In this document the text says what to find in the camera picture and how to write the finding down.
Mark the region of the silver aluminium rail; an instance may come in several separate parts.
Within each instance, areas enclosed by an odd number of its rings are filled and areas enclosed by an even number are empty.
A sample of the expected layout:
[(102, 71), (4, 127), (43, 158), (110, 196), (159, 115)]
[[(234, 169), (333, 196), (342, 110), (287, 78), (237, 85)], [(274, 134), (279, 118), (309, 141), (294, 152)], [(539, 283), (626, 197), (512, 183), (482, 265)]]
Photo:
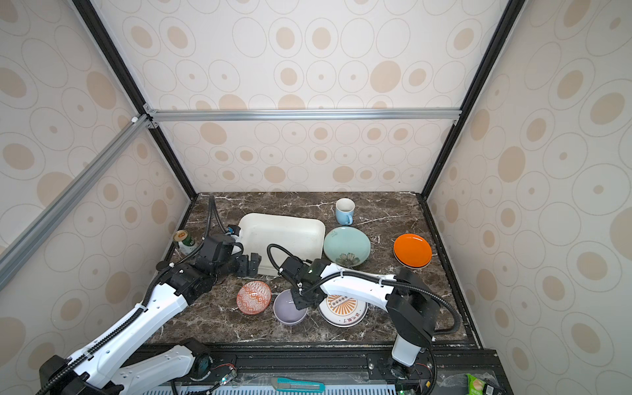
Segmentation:
[(309, 110), (148, 110), (157, 122), (358, 121), (398, 119), (458, 120), (458, 108), (309, 109)]
[(51, 233), (90, 192), (138, 133), (148, 128), (147, 115), (136, 116), (93, 161), (26, 227), (1, 255), (1, 288), (19, 273)]

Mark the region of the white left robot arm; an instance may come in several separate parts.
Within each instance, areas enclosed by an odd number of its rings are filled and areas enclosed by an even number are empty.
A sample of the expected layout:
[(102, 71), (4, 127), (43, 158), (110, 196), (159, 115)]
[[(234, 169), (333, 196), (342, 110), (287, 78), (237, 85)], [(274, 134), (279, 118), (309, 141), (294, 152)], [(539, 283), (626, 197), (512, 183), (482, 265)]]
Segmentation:
[(146, 340), (229, 276), (252, 277), (262, 257), (245, 253), (240, 227), (219, 226), (176, 263), (161, 261), (142, 300), (100, 337), (67, 358), (53, 355), (40, 367), (41, 394), (136, 394), (166, 381), (205, 379), (212, 370), (207, 347), (188, 339), (160, 355), (125, 366)]

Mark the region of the white orange sunburst plate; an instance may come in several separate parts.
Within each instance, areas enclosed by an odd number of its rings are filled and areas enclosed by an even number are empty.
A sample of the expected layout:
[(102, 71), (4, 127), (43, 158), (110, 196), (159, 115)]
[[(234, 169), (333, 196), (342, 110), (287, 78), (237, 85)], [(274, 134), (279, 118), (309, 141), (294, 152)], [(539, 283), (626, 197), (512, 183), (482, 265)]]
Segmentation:
[(319, 305), (322, 317), (338, 328), (350, 328), (359, 324), (367, 310), (366, 302), (348, 296), (328, 296)]

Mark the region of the black frame post left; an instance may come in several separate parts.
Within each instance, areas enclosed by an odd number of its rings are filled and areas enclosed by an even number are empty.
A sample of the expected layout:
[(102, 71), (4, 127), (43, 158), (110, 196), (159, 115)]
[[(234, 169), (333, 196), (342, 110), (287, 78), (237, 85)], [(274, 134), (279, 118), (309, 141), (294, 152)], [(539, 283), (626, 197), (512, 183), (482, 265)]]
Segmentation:
[(116, 48), (115, 43), (112, 41), (105, 25), (98, 16), (97, 9), (91, 1), (74, 0), (72, 1), (72, 5), (76, 8), (78, 15), (86, 25), (92, 39), (96, 42), (97, 47), (105, 57), (107, 64), (109, 64), (111, 70), (114, 72), (115, 77), (118, 79), (121, 87), (123, 87), (126, 96), (130, 99), (135, 110), (140, 115), (146, 115), (151, 121), (149, 132), (154, 142), (166, 159), (167, 164), (171, 168), (185, 194), (191, 201), (193, 201), (197, 197), (198, 193), (195, 191), (187, 174), (185, 174), (183, 166), (181, 166), (179, 160), (174, 154), (174, 150), (161, 130), (161, 127), (149, 114), (145, 97), (141, 93), (136, 80), (131, 74), (128, 66), (125, 64), (120, 52)]

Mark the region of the teal utility knife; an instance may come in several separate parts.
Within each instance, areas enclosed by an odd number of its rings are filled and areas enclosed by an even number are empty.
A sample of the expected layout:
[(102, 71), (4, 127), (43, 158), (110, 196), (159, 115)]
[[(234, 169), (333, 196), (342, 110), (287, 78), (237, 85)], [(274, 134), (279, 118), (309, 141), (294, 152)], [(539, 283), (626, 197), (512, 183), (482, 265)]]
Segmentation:
[(326, 389), (324, 383), (292, 380), (282, 377), (272, 378), (271, 385), (280, 393), (321, 394), (324, 393)]

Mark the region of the green label drink bottle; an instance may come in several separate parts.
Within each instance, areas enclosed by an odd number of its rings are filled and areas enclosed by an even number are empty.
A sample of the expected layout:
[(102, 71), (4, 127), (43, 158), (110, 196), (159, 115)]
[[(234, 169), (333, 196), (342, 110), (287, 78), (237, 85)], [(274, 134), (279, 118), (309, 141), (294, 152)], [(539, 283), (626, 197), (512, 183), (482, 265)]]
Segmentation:
[(187, 230), (177, 230), (173, 235), (174, 244), (179, 253), (184, 257), (196, 250), (198, 242), (192, 237)]

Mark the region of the silver aluminium rail left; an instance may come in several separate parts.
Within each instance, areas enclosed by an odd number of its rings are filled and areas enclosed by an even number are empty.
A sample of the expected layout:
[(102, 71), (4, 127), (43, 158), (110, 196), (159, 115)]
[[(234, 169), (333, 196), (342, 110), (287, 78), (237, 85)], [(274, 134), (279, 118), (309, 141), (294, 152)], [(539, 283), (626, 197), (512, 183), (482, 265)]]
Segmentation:
[(1, 288), (19, 273), (51, 233), (90, 192), (138, 133), (148, 128), (147, 115), (136, 116), (93, 161), (26, 227), (1, 255)]

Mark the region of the red patterned bowl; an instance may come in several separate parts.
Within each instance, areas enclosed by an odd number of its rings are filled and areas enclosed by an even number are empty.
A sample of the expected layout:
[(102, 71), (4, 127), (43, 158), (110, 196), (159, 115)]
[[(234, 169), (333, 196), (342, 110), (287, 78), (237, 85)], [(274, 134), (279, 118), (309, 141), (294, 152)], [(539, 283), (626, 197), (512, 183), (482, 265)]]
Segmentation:
[(242, 286), (236, 297), (236, 304), (243, 314), (261, 314), (272, 300), (270, 286), (263, 281), (250, 281)]

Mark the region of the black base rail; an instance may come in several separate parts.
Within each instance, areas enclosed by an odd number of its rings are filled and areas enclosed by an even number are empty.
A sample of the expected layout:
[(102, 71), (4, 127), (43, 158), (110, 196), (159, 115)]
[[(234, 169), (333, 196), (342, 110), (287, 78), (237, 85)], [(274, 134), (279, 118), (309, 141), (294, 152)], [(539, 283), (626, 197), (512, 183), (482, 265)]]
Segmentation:
[[(143, 345), (124, 365), (158, 356), (181, 343)], [(181, 377), (153, 388), (166, 385), (169, 394), (308, 394), (276, 391), (271, 379), (282, 377), (324, 383), (321, 394), (463, 394), (470, 374), (499, 385), (506, 394), (513, 392), (498, 355), (491, 350), (439, 347), (421, 352), (416, 364), (407, 368), (393, 362), (385, 344), (202, 345), (213, 360), (205, 379)]]

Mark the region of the white plastic bin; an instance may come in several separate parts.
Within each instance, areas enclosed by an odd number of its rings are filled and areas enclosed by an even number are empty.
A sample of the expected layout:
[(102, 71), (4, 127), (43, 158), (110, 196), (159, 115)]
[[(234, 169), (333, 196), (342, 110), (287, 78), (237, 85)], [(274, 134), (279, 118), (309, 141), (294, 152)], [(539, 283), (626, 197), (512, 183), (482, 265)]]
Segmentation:
[(250, 213), (240, 220), (238, 226), (239, 242), (245, 253), (258, 253), (262, 257), (258, 275), (277, 275), (267, 255), (270, 244), (281, 245), (307, 260), (322, 257), (326, 227), (320, 220)]

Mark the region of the light blue ceramic mug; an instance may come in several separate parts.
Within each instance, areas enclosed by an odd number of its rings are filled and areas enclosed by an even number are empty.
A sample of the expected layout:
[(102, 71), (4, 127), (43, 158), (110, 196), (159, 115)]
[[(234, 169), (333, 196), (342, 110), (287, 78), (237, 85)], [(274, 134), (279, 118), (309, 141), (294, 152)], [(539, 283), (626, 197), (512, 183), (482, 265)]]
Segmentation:
[(337, 222), (343, 226), (352, 225), (355, 209), (356, 205), (350, 198), (344, 197), (338, 199), (335, 204), (335, 216)]

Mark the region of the black frame post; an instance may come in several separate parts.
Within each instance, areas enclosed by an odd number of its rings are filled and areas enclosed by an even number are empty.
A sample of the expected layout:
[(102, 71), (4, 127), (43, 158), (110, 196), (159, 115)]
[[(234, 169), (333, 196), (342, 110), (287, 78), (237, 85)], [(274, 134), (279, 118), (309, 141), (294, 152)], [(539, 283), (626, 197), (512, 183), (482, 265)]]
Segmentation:
[(174, 150), (161, 130), (161, 127), (149, 114), (145, 97), (141, 93), (136, 80), (131, 74), (128, 66), (125, 64), (120, 52), (116, 48), (115, 43), (112, 41), (105, 25), (98, 16), (97, 9), (91, 1), (74, 0), (72, 1), (72, 5), (76, 8), (78, 15), (86, 25), (92, 39), (96, 42), (97, 47), (105, 57), (107, 64), (109, 64), (111, 70), (114, 72), (115, 77), (118, 79), (121, 87), (123, 87), (126, 96), (130, 99), (135, 110), (140, 115), (146, 115), (151, 121), (149, 132), (154, 142), (166, 159), (167, 164), (171, 168), (185, 194), (191, 201), (193, 201), (197, 197), (198, 193), (195, 191), (187, 174), (185, 174), (183, 166), (181, 166), (179, 160), (174, 154)]
[(424, 189), (422, 189), (419, 194), (421, 202), (426, 202), (431, 195), (431, 192), (434, 189), (434, 186), (437, 183), (439, 176), (441, 175), (444, 166), (465, 127), (465, 124), (470, 118), (473, 108), (482, 93), (483, 87), (490, 77), (493, 67), (495, 67), (496, 61), (500, 57), (500, 53), (505, 46), (516, 21), (518, 20), (520, 13), (523, 11), (525, 3), (525, 0), (508, 1), (505, 11), (503, 11), (499, 23), (491, 36), (487, 50), (483, 54), (482, 62), (474, 74), (474, 78), (472, 79), (470, 87), (467, 90), (467, 94), (464, 97), (463, 103), (460, 107), (461, 114), (459, 119), (449, 130), (448, 136), (442, 145), (439, 156), (434, 162)]

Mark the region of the green snack packet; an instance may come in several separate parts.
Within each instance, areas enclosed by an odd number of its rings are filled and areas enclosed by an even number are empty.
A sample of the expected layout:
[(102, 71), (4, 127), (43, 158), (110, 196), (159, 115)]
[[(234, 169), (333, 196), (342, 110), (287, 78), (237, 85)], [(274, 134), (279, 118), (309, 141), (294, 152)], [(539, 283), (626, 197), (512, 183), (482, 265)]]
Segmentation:
[(467, 375), (467, 389), (468, 395), (506, 395), (499, 385), (470, 374)]

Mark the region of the lavender ceramic bowl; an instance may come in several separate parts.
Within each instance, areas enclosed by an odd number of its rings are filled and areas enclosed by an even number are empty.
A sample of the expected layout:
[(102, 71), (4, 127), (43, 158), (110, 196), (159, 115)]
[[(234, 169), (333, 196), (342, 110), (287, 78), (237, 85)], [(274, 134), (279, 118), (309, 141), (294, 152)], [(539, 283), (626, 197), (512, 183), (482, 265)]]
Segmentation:
[(273, 313), (281, 324), (295, 326), (305, 319), (307, 309), (297, 309), (291, 291), (285, 290), (276, 297), (273, 303)]

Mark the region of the mint green flower plate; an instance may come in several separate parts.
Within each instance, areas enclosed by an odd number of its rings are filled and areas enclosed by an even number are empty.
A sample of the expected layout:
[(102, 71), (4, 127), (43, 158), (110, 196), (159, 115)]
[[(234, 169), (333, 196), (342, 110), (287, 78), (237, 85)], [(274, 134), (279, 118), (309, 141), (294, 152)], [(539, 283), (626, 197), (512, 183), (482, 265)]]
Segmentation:
[(324, 253), (330, 261), (344, 268), (355, 268), (370, 256), (369, 237), (351, 226), (331, 230), (324, 238)]

